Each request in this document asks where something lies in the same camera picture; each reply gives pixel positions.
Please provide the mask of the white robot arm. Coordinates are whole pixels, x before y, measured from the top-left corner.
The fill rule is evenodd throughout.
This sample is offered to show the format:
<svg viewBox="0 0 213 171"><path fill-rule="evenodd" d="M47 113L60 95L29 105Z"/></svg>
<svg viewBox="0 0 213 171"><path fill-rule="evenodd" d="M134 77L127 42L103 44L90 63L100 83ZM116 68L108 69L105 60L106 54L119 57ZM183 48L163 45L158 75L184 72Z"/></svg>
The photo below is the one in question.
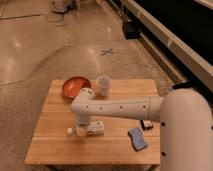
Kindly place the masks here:
<svg viewBox="0 0 213 171"><path fill-rule="evenodd" d="M150 120L160 124L160 171L213 171L213 112L193 89L176 89L164 97L96 100L83 88L71 103L80 126L92 116Z"/></svg>

